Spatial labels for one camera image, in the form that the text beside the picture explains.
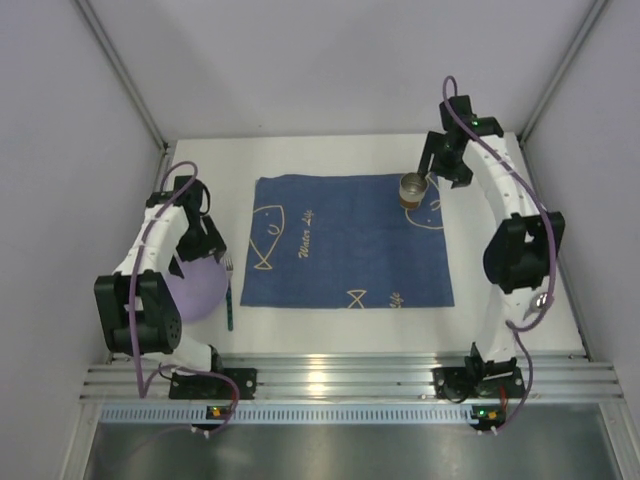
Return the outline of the blue fish-print cloth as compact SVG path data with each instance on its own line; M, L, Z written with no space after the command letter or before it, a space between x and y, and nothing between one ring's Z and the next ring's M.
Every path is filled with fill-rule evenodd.
M399 202L400 175L260 178L241 303L289 309L455 304L440 192Z

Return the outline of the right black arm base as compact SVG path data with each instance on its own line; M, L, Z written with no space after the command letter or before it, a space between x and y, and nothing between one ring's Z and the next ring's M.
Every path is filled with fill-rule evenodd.
M470 399L521 398L525 382L515 357L507 361L485 361L475 343L463 366L433 370L436 398L452 403Z

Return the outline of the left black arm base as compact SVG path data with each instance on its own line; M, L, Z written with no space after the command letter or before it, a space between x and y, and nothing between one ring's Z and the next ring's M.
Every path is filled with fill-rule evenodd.
M169 389L171 400L252 400L256 392L258 370L255 368L225 368L222 374L237 386L233 387L225 380L201 374L173 373Z

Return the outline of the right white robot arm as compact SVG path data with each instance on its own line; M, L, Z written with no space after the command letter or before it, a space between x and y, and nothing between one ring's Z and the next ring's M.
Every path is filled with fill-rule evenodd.
M427 134L414 203L427 187L446 180L452 188L476 186L492 213L494 231L481 246L490 286L484 314L471 340L471 353L484 363L508 362L516 337L532 330L553 302L556 260L565 220L536 197L521 170L518 145L498 120L477 115L467 95L448 94L439 105L442 127Z

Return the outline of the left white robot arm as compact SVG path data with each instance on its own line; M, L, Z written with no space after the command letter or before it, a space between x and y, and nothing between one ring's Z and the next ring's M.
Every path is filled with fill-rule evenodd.
M94 283L104 340L112 353L154 359L197 371L221 372L210 344L183 331L188 317L206 316L224 300L227 246L203 203L200 180L177 176L153 193L125 259Z

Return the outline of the metal cup with cork base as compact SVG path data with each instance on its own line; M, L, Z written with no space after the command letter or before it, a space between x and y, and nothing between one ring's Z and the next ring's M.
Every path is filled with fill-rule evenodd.
M400 205L407 210L417 209L429 187L429 181L419 173L410 172L403 175L399 182Z

